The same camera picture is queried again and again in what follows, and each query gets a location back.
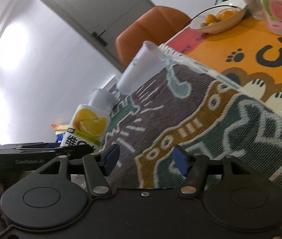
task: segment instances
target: lemon image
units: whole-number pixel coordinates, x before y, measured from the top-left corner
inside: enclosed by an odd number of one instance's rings
[[[102,136],[106,128],[106,118],[87,119],[80,122],[80,130],[91,135],[94,138]]]
[[[90,109],[80,109],[75,117],[74,117],[74,120],[73,120],[73,127],[75,129],[79,129],[80,128],[80,122],[83,121],[83,120],[96,120],[98,119],[98,116],[93,112],[91,111]]]

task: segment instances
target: white bowl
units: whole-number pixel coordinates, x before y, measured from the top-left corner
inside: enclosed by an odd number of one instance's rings
[[[228,1],[222,2],[218,5],[237,6],[238,8],[240,8],[240,11],[238,13],[234,14],[233,16],[221,21],[221,22],[215,23],[211,26],[201,28],[200,25],[201,25],[201,23],[205,22],[205,16],[207,16],[208,14],[216,15],[218,12],[220,12],[220,11],[226,9],[226,8],[231,9],[232,7],[212,8],[210,10],[207,10],[206,12],[203,12],[198,17],[193,19],[190,23],[190,28],[201,31],[203,33],[219,33],[219,32],[222,32],[222,31],[226,31],[230,28],[233,28],[235,25],[237,25],[242,20],[242,18],[244,17],[244,15],[246,13],[246,3],[245,3],[244,0],[228,0]]]

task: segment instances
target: orange chair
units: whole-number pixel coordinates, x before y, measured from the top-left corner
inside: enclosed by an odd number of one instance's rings
[[[119,60],[127,67],[146,40],[157,45],[177,34],[191,19],[183,12],[155,6],[123,31],[115,41]]]

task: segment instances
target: screw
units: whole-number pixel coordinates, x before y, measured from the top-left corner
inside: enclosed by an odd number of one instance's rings
[[[142,196],[142,197],[148,197],[148,196],[150,196],[150,193],[144,191],[144,192],[141,193],[141,196]]]
[[[196,188],[192,187],[192,186],[185,186],[183,188],[181,188],[181,192],[183,194],[193,194],[196,192]]]
[[[97,194],[105,194],[109,191],[109,188],[106,187],[106,186],[96,186],[94,189],[93,189],[93,192],[94,193],[97,193]]]

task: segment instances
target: door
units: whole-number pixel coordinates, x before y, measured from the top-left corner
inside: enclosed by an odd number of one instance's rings
[[[61,17],[66,16],[70,25],[79,25],[80,34],[82,30],[89,34],[116,60],[118,58],[114,44],[116,37],[154,6],[150,0],[42,1]]]

